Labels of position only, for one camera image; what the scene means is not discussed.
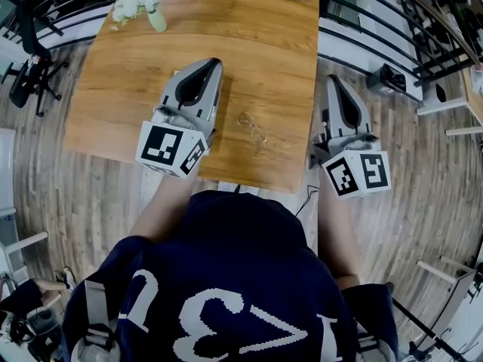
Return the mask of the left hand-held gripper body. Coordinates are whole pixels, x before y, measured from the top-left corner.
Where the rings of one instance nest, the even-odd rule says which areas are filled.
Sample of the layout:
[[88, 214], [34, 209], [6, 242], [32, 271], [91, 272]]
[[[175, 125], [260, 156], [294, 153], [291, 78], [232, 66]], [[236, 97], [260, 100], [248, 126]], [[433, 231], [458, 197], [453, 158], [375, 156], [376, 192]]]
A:
[[199, 60], [165, 85], [152, 118], [144, 121], [136, 161], [154, 171], [187, 178], [210, 153], [223, 85], [223, 63]]

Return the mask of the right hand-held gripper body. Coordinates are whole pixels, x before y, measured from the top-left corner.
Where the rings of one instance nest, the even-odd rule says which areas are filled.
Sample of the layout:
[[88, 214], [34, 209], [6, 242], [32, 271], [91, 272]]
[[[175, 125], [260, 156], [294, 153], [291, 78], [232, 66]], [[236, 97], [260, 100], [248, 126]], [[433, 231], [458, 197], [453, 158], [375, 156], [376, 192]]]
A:
[[309, 148], [309, 166], [319, 166], [340, 199], [391, 189], [389, 159], [372, 132], [367, 106], [354, 88], [336, 75], [326, 81], [323, 132]]

